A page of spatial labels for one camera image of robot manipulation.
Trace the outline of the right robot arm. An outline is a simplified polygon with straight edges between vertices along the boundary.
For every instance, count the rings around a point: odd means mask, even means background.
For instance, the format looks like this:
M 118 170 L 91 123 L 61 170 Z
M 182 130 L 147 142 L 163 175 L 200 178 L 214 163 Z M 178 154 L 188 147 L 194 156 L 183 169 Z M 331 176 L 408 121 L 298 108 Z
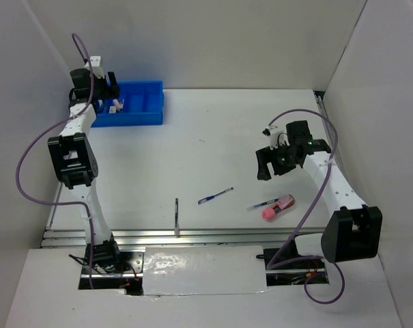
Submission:
M 330 263 L 374 258 L 378 254 L 382 212 L 368 206 L 350 186 L 332 158 L 324 139 L 314 139 L 307 121 L 287 124 L 285 131 L 276 126 L 264 129 L 270 145 L 256 151 L 258 180 L 269 180 L 301 167 L 319 189 L 319 197 L 328 210 L 328 222 L 322 233 L 296 234 L 294 244 L 285 252 L 291 267 L 300 268 L 311 257 Z

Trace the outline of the black gel pen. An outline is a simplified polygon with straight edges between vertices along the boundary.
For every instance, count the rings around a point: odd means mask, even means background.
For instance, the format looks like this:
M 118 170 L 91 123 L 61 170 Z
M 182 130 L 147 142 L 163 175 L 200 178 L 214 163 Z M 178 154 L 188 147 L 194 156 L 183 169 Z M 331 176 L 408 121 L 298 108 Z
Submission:
M 179 200 L 175 198 L 175 222 L 174 222 L 174 235 L 175 237 L 180 237 L 180 226 L 179 226 Z

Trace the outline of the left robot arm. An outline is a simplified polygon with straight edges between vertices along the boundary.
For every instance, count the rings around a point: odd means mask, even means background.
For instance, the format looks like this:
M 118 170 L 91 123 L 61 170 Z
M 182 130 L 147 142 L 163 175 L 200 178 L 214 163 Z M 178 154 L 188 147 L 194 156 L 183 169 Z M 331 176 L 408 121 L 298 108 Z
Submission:
M 105 273 L 121 269 L 122 255 L 109 229 L 98 199 L 98 163 L 87 135 L 96 120 L 94 107 L 119 96 L 115 74 L 105 75 L 97 66 L 70 72 L 74 87 L 70 91 L 70 120 L 60 134 L 48 139 L 48 150 L 55 175 L 75 199 L 87 206 L 81 209 L 85 227 L 84 263 Z

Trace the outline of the pink capped marker tube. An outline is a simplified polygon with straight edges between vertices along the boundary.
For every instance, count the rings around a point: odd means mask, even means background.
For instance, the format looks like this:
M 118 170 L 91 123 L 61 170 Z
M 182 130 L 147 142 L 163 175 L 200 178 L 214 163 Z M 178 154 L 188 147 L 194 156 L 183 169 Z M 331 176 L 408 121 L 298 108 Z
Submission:
M 262 218 L 266 221 L 272 221 L 279 213 L 292 207 L 295 204 L 295 199 L 292 195 L 286 195 L 279 198 L 271 206 L 265 208 L 262 212 Z

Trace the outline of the pink white mini stapler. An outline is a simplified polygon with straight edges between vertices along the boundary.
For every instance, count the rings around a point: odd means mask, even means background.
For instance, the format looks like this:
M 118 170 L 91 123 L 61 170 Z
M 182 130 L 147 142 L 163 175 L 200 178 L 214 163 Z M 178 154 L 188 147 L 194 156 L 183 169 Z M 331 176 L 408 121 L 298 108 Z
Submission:
M 113 99 L 113 106 L 115 107 L 116 112 L 122 112 L 124 108 L 124 102 L 120 102 L 118 99 Z

